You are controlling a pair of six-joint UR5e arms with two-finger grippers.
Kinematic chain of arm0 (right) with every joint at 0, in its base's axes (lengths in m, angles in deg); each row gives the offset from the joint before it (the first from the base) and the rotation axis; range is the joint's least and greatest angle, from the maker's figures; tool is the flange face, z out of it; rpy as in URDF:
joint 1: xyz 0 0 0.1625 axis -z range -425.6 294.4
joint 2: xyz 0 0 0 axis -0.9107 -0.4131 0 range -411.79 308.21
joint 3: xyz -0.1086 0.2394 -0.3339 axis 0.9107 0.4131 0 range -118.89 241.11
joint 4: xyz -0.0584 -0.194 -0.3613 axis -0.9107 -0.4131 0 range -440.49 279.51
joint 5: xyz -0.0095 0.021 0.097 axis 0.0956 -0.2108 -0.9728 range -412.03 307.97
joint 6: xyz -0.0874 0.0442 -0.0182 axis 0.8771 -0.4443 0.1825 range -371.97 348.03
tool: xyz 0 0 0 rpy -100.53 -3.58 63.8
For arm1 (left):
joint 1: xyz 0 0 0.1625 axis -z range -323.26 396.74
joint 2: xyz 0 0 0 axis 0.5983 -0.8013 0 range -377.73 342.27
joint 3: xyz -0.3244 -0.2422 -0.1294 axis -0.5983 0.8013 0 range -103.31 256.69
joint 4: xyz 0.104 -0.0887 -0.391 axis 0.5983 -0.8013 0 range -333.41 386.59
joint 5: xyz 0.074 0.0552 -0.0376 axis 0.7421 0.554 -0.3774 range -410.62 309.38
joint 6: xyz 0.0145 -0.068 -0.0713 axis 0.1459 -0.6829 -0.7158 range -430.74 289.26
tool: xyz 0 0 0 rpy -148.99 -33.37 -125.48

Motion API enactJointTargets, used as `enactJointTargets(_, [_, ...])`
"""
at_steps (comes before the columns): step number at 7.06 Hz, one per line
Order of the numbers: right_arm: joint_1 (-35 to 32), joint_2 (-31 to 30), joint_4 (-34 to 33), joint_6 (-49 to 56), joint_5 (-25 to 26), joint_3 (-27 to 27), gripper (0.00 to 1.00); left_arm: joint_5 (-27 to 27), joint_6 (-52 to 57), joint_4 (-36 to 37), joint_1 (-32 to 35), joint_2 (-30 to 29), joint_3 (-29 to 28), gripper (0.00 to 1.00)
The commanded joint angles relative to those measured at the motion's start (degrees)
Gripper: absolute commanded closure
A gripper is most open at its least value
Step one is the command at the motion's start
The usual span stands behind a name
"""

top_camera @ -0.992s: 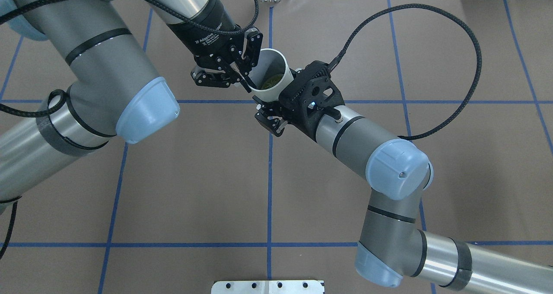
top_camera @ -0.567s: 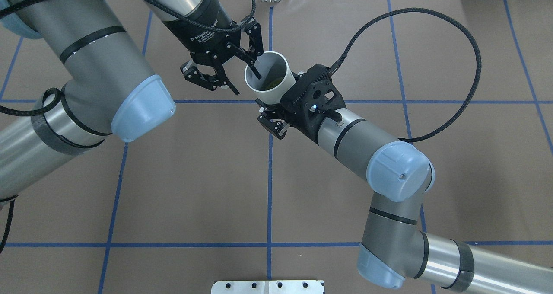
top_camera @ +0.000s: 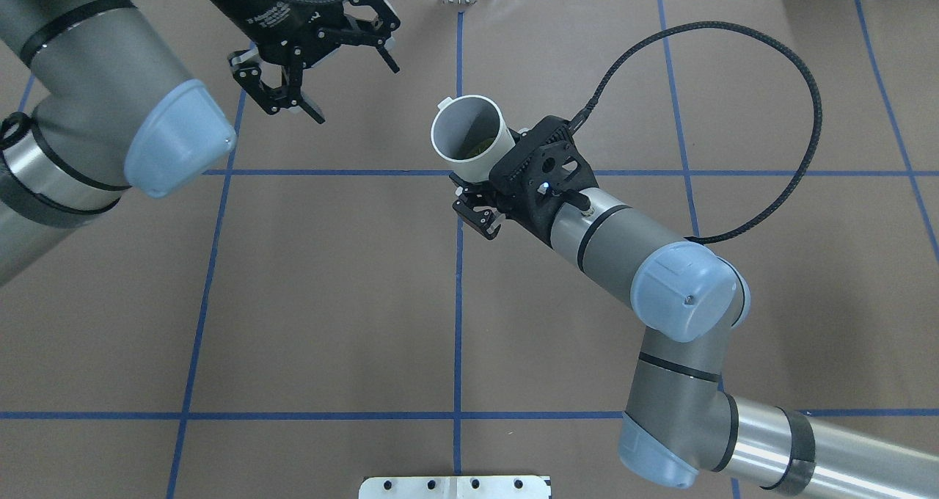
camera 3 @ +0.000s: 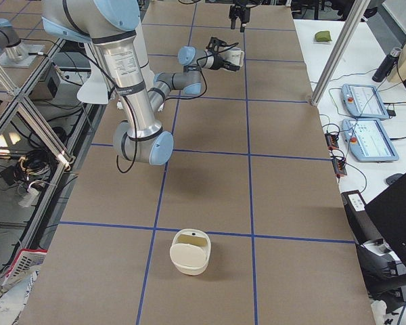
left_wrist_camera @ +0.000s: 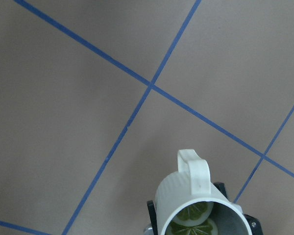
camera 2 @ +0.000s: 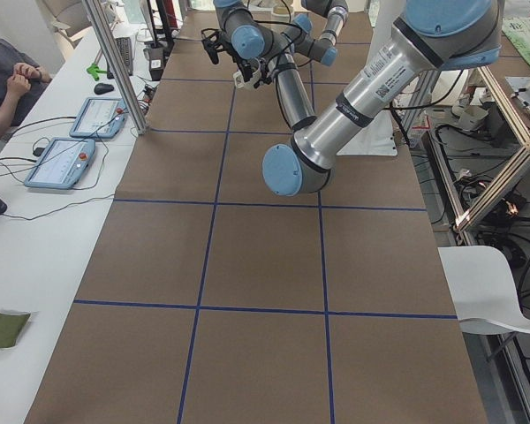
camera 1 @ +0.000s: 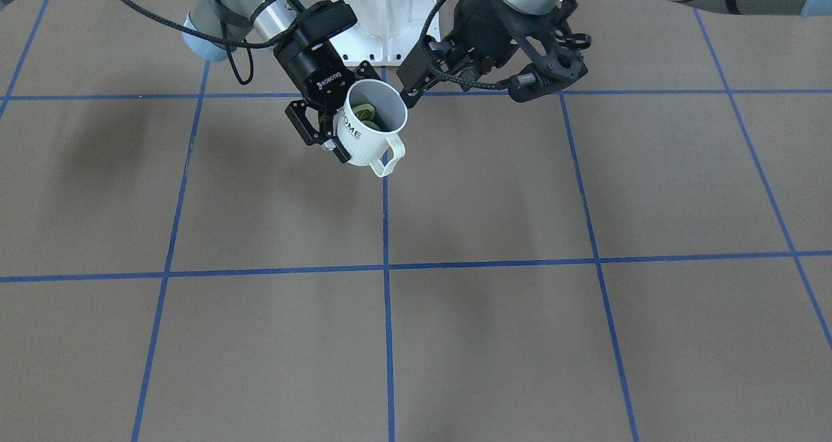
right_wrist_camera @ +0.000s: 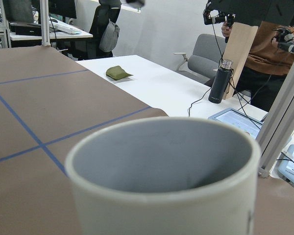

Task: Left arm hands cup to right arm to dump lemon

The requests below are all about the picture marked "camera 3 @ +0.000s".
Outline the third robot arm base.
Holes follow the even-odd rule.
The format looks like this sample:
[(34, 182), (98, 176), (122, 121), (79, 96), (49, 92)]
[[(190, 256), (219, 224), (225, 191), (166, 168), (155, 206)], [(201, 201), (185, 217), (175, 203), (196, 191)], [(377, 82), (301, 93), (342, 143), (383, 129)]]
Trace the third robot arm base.
[(7, 68), (28, 68), (38, 56), (44, 56), (44, 45), (27, 44), (11, 22), (0, 18), (0, 65)]

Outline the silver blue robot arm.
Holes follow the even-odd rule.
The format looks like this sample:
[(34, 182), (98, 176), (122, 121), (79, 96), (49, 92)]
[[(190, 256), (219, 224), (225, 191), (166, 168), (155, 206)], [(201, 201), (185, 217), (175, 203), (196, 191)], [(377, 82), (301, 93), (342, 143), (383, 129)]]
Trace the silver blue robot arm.
[(56, 37), (92, 44), (103, 60), (99, 67), (119, 96), (127, 119), (114, 134), (118, 156), (132, 163), (165, 164), (173, 152), (173, 135), (155, 117), (172, 91), (192, 98), (207, 88), (202, 69), (238, 71), (244, 52), (236, 44), (212, 37), (205, 49), (179, 50), (179, 73), (162, 72), (147, 87), (147, 56), (141, 38), (137, 1), (44, 1), (43, 27)]

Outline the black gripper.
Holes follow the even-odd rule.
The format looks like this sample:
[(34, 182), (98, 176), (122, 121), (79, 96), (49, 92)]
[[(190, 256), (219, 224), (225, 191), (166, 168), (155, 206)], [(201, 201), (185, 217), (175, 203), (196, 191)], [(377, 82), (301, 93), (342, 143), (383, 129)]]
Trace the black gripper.
[(235, 65), (235, 64), (231, 64), (229, 61), (224, 60), (222, 57), (217, 57), (216, 58), (216, 69), (224, 69), (224, 70), (228, 70), (231, 72), (236, 72), (240, 69), (239, 66)]
[(237, 18), (241, 20), (240, 32), (243, 33), (246, 28), (246, 21), (250, 20), (250, 8), (241, 5), (231, 5), (229, 8), (231, 28), (235, 28), (235, 21)]

